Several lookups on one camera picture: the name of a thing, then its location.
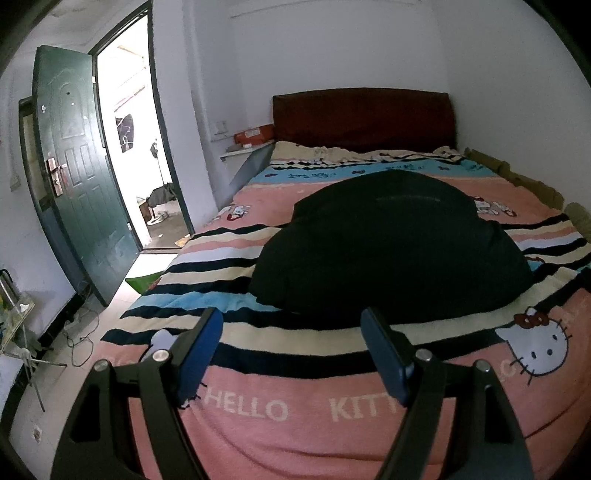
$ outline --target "metal screw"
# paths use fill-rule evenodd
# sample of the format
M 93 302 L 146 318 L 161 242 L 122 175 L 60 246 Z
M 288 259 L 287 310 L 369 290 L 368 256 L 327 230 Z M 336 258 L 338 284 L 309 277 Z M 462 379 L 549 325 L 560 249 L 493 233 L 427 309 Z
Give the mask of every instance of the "metal screw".
M 426 348 L 418 349 L 414 356 L 416 356 L 419 360 L 423 360 L 424 362 L 430 362 L 433 358 L 433 354 Z
M 103 372 L 109 368 L 109 361 L 103 358 L 102 360 L 97 361 L 93 368 L 95 369 L 95 372 Z
M 476 368 L 481 372 L 488 373 L 491 371 L 491 365 L 486 360 L 476 360 Z
M 165 362 L 166 360 L 168 360 L 169 356 L 170 353 L 168 352 L 168 350 L 156 350 L 152 354 L 152 358 L 157 362 Z

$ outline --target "green object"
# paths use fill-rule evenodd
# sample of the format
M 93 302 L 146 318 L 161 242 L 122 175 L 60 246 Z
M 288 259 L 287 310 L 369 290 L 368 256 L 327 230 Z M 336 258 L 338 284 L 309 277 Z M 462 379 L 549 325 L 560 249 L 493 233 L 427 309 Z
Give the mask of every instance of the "green object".
M 164 272 L 162 271 L 158 273 L 151 273 L 150 275 L 145 275 L 143 277 L 126 278 L 125 281 L 137 293 L 143 295 L 150 289 L 152 284 L 162 276 L 163 273 Z
M 580 203 L 569 203 L 564 209 L 581 235 L 591 242 L 591 214 Z
M 55 159 L 63 195 L 53 209 L 72 253 L 101 303 L 115 296 L 139 255 L 100 141 L 92 57 L 63 48 L 37 49 L 33 73 L 35 136 L 42 171 Z

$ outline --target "black baseboard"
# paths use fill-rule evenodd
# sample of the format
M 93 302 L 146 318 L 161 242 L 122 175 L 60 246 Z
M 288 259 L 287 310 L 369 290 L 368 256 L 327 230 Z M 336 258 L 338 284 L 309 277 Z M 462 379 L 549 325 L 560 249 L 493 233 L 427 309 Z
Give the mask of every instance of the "black baseboard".
M 42 347 L 47 348 L 53 343 L 53 340 L 56 338 L 57 335 L 59 335 L 60 331 L 64 328 L 66 321 L 72 321 L 72 319 L 74 318 L 74 314 L 80 309 L 80 307 L 82 307 L 83 304 L 83 296 L 76 294 L 72 297 L 72 299 L 57 315 L 56 319 L 53 320 L 53 322 L 47 328 L 45 333 L 37 339 Z M 42 350 L 37 355 L 37 358 L 39 360 L 43 359 L 45 353 L 46 351 Z M 21 368 L 20 372 L 17 375 L 14 385 L 10 389 L 10 393 L 8 394 L 6 404 L 4 405 L 4 410 L 2 411 L 2 418 L 0 419 L 0 434 L 5 436 L 8 436 L 10 434 L 10 429 L 12 428 L 14 416 L 17 414 L 17 408 L 19 403 L 21 402 L 22 396 L 25 393 L 26 387 L 27 375 L 25 373 L 25 369 Z

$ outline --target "open doorway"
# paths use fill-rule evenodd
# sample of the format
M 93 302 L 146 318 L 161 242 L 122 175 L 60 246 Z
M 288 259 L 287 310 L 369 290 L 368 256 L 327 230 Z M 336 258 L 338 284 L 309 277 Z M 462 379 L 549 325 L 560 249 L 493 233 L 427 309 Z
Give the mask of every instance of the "open doorway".
M 189 239 L 160 136 L 148 55 L 148 17 L 117 35 L 96 60 L 98 96 L 113 172 L 146 250 Z

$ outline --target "orange box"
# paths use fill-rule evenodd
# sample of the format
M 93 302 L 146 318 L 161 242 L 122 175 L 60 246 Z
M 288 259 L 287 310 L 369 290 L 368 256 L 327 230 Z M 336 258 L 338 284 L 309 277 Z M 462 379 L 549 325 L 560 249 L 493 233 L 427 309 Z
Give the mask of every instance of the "orange box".
M 242 145 L 249 143 L 252 145 L 261 145 L 274 138 L 275 126 L 273 124 L 251 128 L 250 130 L 244 130 L 244 132 L 238 132 L 234 135 L 234 141 Z

